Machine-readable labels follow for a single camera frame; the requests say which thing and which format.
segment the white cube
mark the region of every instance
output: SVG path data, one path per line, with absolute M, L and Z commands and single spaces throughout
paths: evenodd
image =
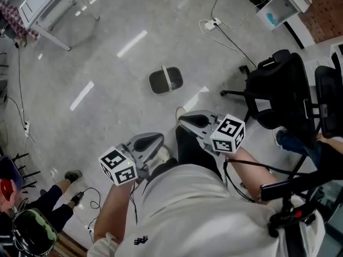
M 135 163 L 115 147 L 102 154 L 99 162 L 105 175 L 117 186 L 138 177 Z
M 210 136 L 214 151 L 235 153 L 245 138 L 245 123 L 228 114 Z

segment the red object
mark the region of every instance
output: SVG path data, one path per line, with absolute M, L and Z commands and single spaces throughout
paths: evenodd
M 10 180 L 2 179 L 0 182 L 0 190 L 7 201 L 10 201 L 11 194 L 13 193 L 13 187 Z
M 295 218 L 300 218 L 302 216 L 302 211 L 298 210 L 295 212 Z

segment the dark pants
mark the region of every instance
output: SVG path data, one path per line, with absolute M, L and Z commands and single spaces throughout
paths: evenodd
M 212 170 L 222 180 L 214 157 L 201 148 L 196 137 L 179 126 L 176 129 L 176 142 L 178 161 L 176 158 L 171 158 L 166 163 L 158 165 L 147 179 L 146 185 L 162 173 L 185 164 L 199 165 L 200 167 Z
M 278 131 L 277 142 L 285 150 L 310 157 L 316 168 L 319 167 L 320 157 L 322 155 L 322 144 L 320 142 L 317 143 L 315 149 L 310 149 L 288 131 Z
M 67 221 L 73 216 L 73 210 L 69 206 L 63 204 L 59 208 L 54 209 L 55 204 L 62 196 L 61 189 L 54 185 L 44 195 L 40 196 L 36 201 L 29 203 L 25 209 L 38 209 L 49 223 L 60 233 Z

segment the brick wall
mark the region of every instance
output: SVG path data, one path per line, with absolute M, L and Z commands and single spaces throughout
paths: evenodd
M 343 0 L 312 0 L 299 17 L 316 43 L 343 35 Z

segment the concrete floor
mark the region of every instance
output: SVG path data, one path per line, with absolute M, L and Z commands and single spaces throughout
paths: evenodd
M 21 4 L 23 0 L 13 0 Z M 29 188 L 35 199 L 39 190 L 48 189 L 70 169 L 83 172 L 82 180 L 73 184 L 67 199 L 89 186 L 97 188 L 104 201 L 111 186 L 103 174 L 98 157 L 109 147 L 128 141 L 144 132 L 162 132 L 166 144 L 174 151 L 175 110 L 187 105 L 190 110 L 207 109 L 215 113 L 232 114 L 243 118 L 247 107 L 240 97 L 221 97 L 222 89 L 243 90 L 245 76 L 238 67 L 249 62 L 237 52 L 205 37 L 198 26 L 209 19 L 214 0 L 97 0 L 93 6 L 100 14 L 95 21 L 89 10 L 75 13 L 80 4 L 72 7 L 58 22 L 52 33 L 72 50 L 66 52 L 41 37 L 20 50 L 21 87 L 25 119 L 31 123 L 31 137 L 41 154 L 40 160 L 33 143 L 28 140 L 26 159 L 28 171 L 41 170 L 31 178 L 37 188 Z M 228 25 L 236 26 L 249 11 L 249 16 L 235 30 L 223 29 L 255 64 L 275 51 L 298 46 L 284 26 L 270 32 L 255 16 L 256 9 L 248 0 L 218 0 L 214 15 Z M 118 52 L 142 31 L 147 35 L 119 58 Z M 211 36 L 230 45 L 219 31 Z M 7 71 L 8 94 L 20 106 L 18 80 L 18 50 L 7 39 L 0 39 L 2 49 L 9 54 Z M 153 71 L 176 66 L 181 70 L 184 85 L 166 95 L 152 93 L 148 76 Z M 71 103 L 92 81 L 94 87 L 74 111 Z M 0 107 L 8 130 L 7 151 L 14 156 L 24 151 L 26 138 L 19 115 L 12 102 Z M 247 135 L 258 126 L 251 120 Z M 279 149 L 272 133 L 257 128 L 245 143 L 259 161 L 290 169 L 297 156 Z M 138 214 L 140 193 L 135 193 Z M 91 239 L 86 226 L 98 210 L 89 206 L 98 200 L 88 191 L 65 232 L 85 247 Z M 128 231 L 135 225 L 132 205 L 129 207 Z

